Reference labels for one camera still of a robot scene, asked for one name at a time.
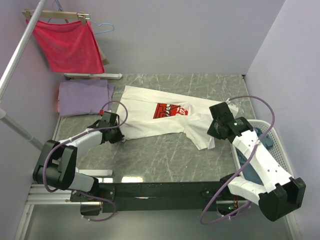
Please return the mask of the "white t-shirt red print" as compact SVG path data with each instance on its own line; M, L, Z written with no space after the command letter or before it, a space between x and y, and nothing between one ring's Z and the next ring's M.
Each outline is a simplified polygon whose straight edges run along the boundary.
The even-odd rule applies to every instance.
M184 133L198 150L216 144L207 131L213 121L209 108L218 101L125 86L116 113L125 123L120 127L125 140Z

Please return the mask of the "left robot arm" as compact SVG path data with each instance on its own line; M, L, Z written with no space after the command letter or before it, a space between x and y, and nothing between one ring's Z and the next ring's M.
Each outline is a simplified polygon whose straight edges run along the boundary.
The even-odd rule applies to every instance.
M48 140L34 168L33 180L58 190L82 191L88 201L96 200L100 195L99 181L93 176L76 172L77 158L95 146L122 141L124 135L119 123L118 114L103 111L101 119L83 132L61 141Z

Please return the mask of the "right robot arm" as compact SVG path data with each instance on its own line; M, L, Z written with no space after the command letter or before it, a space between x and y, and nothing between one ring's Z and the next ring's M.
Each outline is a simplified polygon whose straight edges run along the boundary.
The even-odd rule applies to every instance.
M263 215L274 222L302 206L306 184L294 178L274 159L265 148L250 122L244 118L234 118L228 104L221 102L209 108L213 121L207 134L228 140L247 159L213 195L213 203L218 195L230 200L233 196L246 199L259 206Z

